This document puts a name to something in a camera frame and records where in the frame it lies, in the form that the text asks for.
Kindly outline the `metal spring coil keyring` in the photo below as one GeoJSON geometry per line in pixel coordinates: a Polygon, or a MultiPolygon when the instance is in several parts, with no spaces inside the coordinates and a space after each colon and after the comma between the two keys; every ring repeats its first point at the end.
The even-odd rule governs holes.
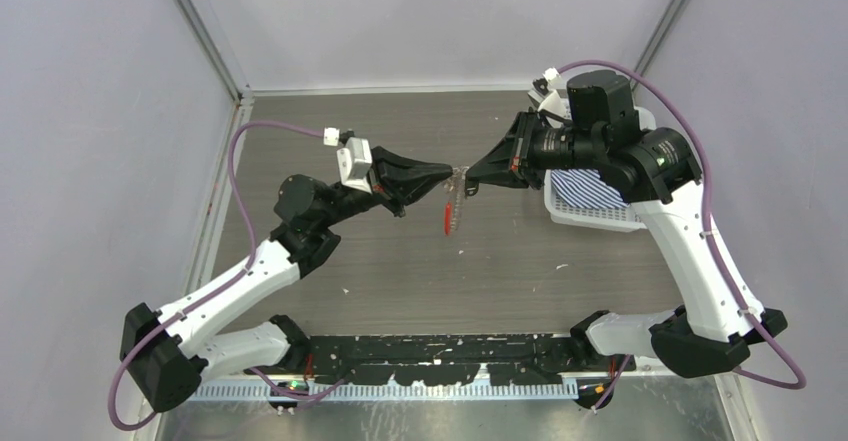
{"type": "Polygon", "coordinates": [[[462,208],[466,200],[466,173],[468,169],[468,166],[454,167],[451,177],[444,182],[444,190],[447,194],[446,203],[451,202],[453,204],[453,231],[459,226],[462,208]]]}

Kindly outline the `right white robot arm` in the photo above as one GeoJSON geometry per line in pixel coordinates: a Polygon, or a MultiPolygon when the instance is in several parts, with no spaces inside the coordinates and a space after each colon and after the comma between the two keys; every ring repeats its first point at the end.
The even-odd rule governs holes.
{"type": "Polygon", "coordinates": [[[571,331],[574,364],[591,372],[611,355],[636,355],[684,378],[739,371],[751,346],[775,337],[787,320],[763,306],[739,276],[706,207],[707,171],[691,138],[643,128],[629,81],[612,70],[568,80],[561,126],[551,119],[562,98],[554,91],[546,96],[517,114],[467,171],[466,193],[483,184],[538,189],[549,171],[594,170],[645,224],[682,298],[670,311],[600,311],[586,318],[571,331]]]}

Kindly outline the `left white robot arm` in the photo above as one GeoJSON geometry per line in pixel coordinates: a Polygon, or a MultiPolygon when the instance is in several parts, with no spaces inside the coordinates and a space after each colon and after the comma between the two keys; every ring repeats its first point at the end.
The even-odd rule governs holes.
{"type": "Polygon", "coordinates": [[[357,156],[338,152],[351,182],[327,184],[295,174],[278,189],[280,224],[239,264],[202,288],[157,310],[141,303],[125,317],[120,359],[155,413],[173,410],[205,382],[258,367],[284,375],[305,370],[311,343],[289,317],[223,333],[259,301],[321,267],[340,244],[332,226],[373,208],[402,217],[453,169],[396,155],[382,147],[357,156]]]}

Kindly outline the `red handled key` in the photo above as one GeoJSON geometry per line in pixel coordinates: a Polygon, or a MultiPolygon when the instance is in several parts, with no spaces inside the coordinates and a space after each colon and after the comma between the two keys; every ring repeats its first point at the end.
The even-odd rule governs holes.
{"type": "Polygon", "coordinates": [[[443,231],[446,236],[449,236],[453,231],[453,204],[448,202],[444,207],[444,222],[443,222],[443,231]]]}

